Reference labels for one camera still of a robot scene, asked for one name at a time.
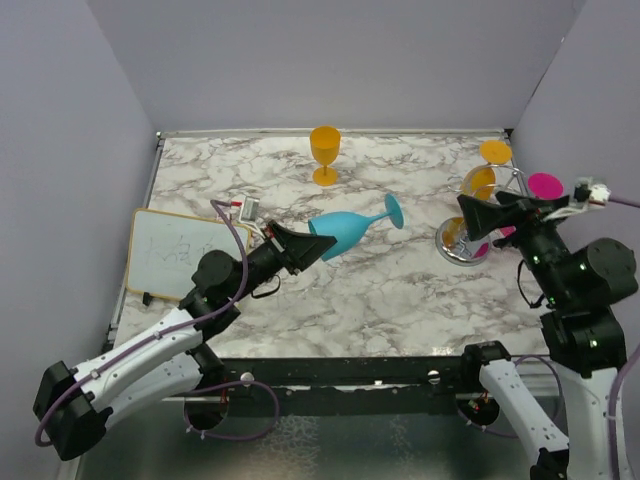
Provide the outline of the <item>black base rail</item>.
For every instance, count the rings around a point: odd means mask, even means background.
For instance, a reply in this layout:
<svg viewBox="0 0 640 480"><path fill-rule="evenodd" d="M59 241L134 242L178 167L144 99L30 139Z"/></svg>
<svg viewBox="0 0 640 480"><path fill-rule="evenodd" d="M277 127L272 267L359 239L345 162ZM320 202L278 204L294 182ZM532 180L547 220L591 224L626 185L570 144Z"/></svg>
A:
<svg viewBox="0 0 640 480"><path fill-rule="evenodd" d="M269 386L283 416L454 415L484 388L459 356L225 358L212 387L244 373Z"/></svg>

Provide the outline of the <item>yellow wine glass on rack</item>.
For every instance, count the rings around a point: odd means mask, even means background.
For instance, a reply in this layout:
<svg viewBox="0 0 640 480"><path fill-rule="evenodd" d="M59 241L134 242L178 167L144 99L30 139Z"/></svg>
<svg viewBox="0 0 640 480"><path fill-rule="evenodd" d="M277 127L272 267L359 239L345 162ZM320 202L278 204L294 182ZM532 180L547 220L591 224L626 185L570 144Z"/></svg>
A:
<svg viewBox="0 0 640 480"><path fill-rule="evenodd" d="M488 201L498 188L498 180L512 167L512 150L501 140L488 140L479 147L483 163L470 170L460 184L460 193Z"/></svg>

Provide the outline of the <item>pink wine glass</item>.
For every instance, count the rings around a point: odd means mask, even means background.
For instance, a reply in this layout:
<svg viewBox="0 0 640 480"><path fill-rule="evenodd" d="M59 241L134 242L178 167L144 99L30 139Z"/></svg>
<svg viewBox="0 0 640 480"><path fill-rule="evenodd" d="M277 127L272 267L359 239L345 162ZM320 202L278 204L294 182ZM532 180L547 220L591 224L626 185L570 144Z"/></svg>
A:
<svg viewBox="0 0 640 480"><path fill-rule="evenodd" d="M542 200L554 200L560 198L564 192L562 183L553 175L538 172L526 177L526 186L529 193ZM491 246L490 238L486 237L474 251L473 259L484 259Z"/></svg>

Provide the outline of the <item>yellow wine glass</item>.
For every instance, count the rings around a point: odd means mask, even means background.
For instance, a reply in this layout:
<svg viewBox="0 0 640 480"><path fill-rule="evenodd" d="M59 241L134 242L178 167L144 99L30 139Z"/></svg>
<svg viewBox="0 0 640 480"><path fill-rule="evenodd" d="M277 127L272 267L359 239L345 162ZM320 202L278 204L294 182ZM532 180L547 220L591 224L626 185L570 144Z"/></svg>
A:
<svg viewBox="0 0 640 480"><path fill-rule="evenodd" d="M337 171L332 167L340 152L341 134L332 126L320 126L311 131L310 149L319 167L313 172L313 181L326 187L336 183Z"/></svg>
<svg viewBox="0 0 640 480"><path fill-rule="evenodd" d="M470 170L460 184L460 193L488 201L498 188L498 180L512 167L512 150L501 140L488 140L479 147L483 163Z"/></svg>

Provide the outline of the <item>small yellow-framed whiteboard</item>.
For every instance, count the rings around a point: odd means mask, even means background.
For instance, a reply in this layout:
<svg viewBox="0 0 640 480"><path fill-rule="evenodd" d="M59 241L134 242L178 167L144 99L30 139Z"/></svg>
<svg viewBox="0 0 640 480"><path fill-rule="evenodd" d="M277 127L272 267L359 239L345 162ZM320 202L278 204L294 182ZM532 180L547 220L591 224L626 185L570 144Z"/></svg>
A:
<svg viewBox="0 0 640 480"><path fill-rule="evenodd" d="M140 295L180 300L193 288L191 276L201 257L211 250L240 258L223 222L138 209L132 220L126 288Z"/></svg>

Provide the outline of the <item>blue wine glass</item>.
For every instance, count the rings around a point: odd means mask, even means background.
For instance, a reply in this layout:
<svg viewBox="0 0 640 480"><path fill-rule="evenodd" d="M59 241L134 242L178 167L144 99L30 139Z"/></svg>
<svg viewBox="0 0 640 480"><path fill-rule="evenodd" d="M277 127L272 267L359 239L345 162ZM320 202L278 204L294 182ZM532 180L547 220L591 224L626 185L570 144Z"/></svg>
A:
<svg viewBox="0 0 640 480"><path fill-rule="evenodd" d="M384 199L385 211L374 216L364 216L349 211L332 212L311 218L309 232L318 236L333 236L336 243L322 255L325 262L340 256L356 246L376 221L389 218L397 229L404 227L404 215L394 195L387 193Z"/></svg>

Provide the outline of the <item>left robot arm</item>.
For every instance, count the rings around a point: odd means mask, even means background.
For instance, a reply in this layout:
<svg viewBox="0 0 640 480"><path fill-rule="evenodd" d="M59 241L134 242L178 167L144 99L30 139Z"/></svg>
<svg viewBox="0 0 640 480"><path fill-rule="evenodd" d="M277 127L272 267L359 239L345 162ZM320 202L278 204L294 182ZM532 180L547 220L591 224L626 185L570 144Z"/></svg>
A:
<svg viewBox="0 0 640 480"><path fill-rule="evenodd" d="M211 250L198 262L193 288L165 317L132 340L74 367L58 361L42 375L33 405L34 442L71 460L95 446L127 388L174 357L197 360L198 351L239 316L237 302L281 270L300 273L333 247L331 235L291 231L267 223L266 240L239 259Z"/></svg>

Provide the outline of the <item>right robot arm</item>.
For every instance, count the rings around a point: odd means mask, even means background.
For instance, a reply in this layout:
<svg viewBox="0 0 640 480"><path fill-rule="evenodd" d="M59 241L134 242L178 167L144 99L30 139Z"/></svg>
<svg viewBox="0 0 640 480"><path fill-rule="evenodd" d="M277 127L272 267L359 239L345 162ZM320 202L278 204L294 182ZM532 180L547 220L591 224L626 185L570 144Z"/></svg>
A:
<svg viewBox="0 0 640 480"><path fill-rule="evenodd" d="M562 432L547 416L498 341L465 347L461 383L497 401L526 452L530 478L631 479L622 384L639 354L627 353L611 307L637 292L636 259L631 249L608 237L570 252L557 232L566 218L605 208L610 191L595 185L554 200L506 191L495 198L461 194L457 200L470 239L503 227L514 230L494 244L521 253L548 304L542 333L559 378L568 430Z"/></svg>

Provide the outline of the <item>chrome wine glass rack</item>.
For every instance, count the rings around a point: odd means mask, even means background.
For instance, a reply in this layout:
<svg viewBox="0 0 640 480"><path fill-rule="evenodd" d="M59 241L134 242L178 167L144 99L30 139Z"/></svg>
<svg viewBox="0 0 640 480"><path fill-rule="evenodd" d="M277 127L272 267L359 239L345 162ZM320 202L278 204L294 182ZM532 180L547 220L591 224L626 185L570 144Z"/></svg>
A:
<svg viewBox="0 0 640 480"><path fill-rule="evenodd" d="M498 191L510 191L520 194L521 189L518 186L518 182L521 180L523 180L523 172L512 166L504 172L504 177L498 180L499 185L494 194ZM461 194L460 185L457 189L454 189L454 192ZM440 225L436 233L435 243L437 251L446 260L458 266L471 267L479 265L487 258L489 251L484 259L473 259L474 251L486 237L481 240L471 241L468 237L464 218L458 216L451 217Z"/></svg>

